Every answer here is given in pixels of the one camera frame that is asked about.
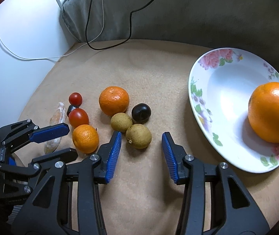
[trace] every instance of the black cable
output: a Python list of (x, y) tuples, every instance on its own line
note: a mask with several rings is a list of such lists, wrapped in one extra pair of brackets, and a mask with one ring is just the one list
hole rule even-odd
[(108, 49), (108, 48), (113, 48), (113, 47), (119, 46), (119, 45), (121, 45), (121, 44), (127, 42), (127, 41), (131, 38), (131, 35), (132, 35), (132, 14), (133, 14), (134, 12), (137, 12), (137, 11), (140, 11), (140, 10), (146, 8), (146, 7), (147, 7), (148, 5), (150, 5), (154, 0), (150, 0), (150, 2), (148, 2), (148, 3), (147, 3), (146, 5), (144, 5), (143, 7), (139, 8), (139, 9), (137, 9), (137, 10), (131, 11), (131, 13), (130, 13), (130, 35), (129, 35), (129, 37), (128, 37), (126, 40), (124, 40), (124, 41), (122, 41), (122, 42), (120, 42), (120, 43), (118, 43), (118, 44), (115, 44), (115, 45), (112, 45), (112, 46), (109, 46), (109, 47), (106, 47), (106, 48), (93, 48), (93, 47), (88, 43), (88, 39), (87, 39), (87, 27), (88, 27), (88, 22), (89, 22), (89, 17), (90, 17), (90, 9), (91, 9), (91, 3), (92, 3), (92, 1), (93, 1), (93, 0), (90, 0), (89, 11), (88, 11), (88, 18), (87, 18), (86, 28), (85, 28), (85, 38), (86, 38), (87, 45), (88, 45), (91, 49), (93, 49), (93, 50), (104, 50), (104, 49)]

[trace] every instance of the small orange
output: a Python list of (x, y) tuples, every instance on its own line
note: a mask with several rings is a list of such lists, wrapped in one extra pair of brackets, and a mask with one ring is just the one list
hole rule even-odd
[(96, 129), (90, 125), (76, 127), (72, 134), (72, 140), (76, 149), (85, 154), (94, 152), (99, 144), (99, 136)]
[(109, 86), (99, 96), (99, 106), (103, 113), (113, 116), (125, 112), (130, 103), (126, 90), (118, 86)]
[(279, 83), (257, 87), (248, 102), (248, 120), (263, 140), (279, 143)]

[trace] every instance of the plastic-wrapped item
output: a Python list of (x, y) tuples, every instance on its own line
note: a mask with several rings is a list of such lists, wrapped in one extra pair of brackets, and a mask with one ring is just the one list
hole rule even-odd
[[(53, 114), (53, 116), (50, 118), (49, 125), (57, 125), (60, 123), (64, 123), (65, 120), (66, 120), (66, 109), (64, 107), (64, 103), (59, 102), (59, 107), (56, 110), (56, 112)], [(43, 148), (45, 154), (49, 154), (53, 152), (59, 146), (61, 138), (62, 137), (46, 141)]]

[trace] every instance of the red tomato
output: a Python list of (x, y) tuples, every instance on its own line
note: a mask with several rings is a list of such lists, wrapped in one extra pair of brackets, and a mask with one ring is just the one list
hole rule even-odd
[(70, 112), (69, 121), (74, 128), (80, 125), (89, 124), (89, 118), (87, 113), (85, 112), (85, 110), (80, 108), (76, 108)]
[(82, 104), (83, 98), (79, 93), (72, 93), (69, 96), (69, 103), (75, 106), (80, 106)]

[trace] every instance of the green-brown round fruit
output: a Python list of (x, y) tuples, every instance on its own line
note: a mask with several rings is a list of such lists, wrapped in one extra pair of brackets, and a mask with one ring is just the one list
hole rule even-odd
[(126, 139), (134, 148), (148, 147), (151, 142), (150, 130), (142, 124), (134, 124), (126, 131)]
[(117, 113), (111, 118), (110, 125), (113, 130), (119, 132), (126, 132), (133, 124), (132, 119), (128, 114)]

